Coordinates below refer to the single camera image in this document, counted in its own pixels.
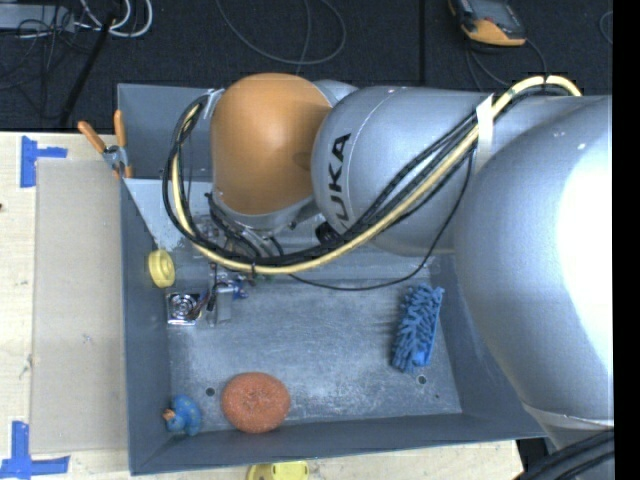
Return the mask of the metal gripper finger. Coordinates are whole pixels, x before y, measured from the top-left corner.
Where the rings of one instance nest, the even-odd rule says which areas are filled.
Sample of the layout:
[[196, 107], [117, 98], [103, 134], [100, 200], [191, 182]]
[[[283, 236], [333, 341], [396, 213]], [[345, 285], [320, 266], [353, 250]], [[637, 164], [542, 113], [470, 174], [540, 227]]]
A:
[[167, 323], [174, 326], [192, 326], [200, 316], [201, 297], [195, 293], [171, 292], [166, 295]]
[[234, 288], [230, 285], [217, 285], [212, 289], [205, 311], [208, 327], [215, 327], [231, 320]]

